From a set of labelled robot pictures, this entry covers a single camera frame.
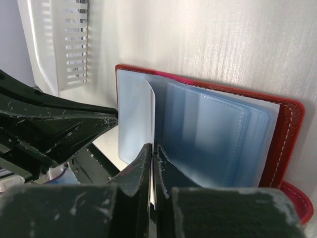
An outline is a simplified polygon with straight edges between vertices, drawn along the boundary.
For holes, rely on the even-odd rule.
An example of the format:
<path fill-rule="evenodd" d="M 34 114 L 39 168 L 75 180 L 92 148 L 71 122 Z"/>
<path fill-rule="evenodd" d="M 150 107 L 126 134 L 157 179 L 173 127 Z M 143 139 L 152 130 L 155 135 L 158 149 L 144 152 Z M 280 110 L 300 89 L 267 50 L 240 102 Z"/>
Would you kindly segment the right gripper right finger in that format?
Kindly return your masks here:
<path fill-rule="evenodd" d="M 204 188 L 160 145 L 153 154 L 159 238 L 302 238 L 290 199 L 274 188 Z"/>

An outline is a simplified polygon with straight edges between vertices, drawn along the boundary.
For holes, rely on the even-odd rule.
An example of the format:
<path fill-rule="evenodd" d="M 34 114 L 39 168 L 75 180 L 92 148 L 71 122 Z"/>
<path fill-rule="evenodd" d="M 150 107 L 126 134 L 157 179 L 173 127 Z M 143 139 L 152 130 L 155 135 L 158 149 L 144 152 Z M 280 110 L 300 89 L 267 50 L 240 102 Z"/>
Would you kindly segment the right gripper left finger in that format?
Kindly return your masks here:
<path fill-rule="evenodd" d="M 3 238 L 146 238 L 152 146 L 104 184 L 22 185 L 0 197 Z"/>

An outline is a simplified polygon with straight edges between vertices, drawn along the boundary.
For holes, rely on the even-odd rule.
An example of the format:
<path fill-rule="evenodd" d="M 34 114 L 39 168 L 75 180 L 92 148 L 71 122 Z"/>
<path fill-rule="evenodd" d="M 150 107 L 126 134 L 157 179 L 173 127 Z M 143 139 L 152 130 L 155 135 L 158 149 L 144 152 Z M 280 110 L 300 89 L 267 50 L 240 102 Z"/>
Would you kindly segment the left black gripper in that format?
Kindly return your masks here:
<path fill-rule="evenodd" d="M 0 166 L 26 182 L 68 162 L 117 124 L 114 108 L 55 97 L 0 74 Z"/>

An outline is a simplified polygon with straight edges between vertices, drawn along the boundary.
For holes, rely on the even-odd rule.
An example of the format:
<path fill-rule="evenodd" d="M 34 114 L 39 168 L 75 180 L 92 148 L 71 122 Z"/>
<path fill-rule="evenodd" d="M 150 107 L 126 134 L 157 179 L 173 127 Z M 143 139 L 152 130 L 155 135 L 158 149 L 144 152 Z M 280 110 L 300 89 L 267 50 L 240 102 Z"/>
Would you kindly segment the red leather card holder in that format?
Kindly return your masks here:
<path fill-rule="evenodd" d="M 311 219 L 310 199 L 284 181 L 305 116 L 301 102 L 122 64 L 115 72 L 122 161 L 151 143 L 149 81 L 155 143 L 189 178 L 204 187 L 278 188 L 303 224 Z"/>

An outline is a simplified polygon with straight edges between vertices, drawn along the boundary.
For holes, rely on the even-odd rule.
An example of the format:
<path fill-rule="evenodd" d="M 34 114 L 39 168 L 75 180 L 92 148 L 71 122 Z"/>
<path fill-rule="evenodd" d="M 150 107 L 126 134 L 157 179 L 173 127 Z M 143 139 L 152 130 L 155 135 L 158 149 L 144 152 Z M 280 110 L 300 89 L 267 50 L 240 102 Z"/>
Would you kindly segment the white plastic basket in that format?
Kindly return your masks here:
<path fill-rule="evenodd" d="M 88 1 L 20 0 L 18 7 L 36 85 L 58 96 L 86 83 Z"/>

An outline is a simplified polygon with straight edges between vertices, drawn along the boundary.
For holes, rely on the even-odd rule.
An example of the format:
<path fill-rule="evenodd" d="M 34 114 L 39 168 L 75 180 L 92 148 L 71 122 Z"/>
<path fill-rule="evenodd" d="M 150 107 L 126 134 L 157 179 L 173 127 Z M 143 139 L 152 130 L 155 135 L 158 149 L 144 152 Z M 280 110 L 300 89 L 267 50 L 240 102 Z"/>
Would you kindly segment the card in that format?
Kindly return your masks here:
<path fill-rule="evenodd" d="M 151 129 L 151 144 L 152 144 L 152 158 L 151 158 L 151 203 L 156 209 L 156 187 L 155 187 L 155 172 L 154 172 L 154 151 L 155 151 L 155 120 L 156 120 L 156 98 L 155 92 L 151 86 L 151 83 L 147 81 L 150 89 L 150 129 Z"/>

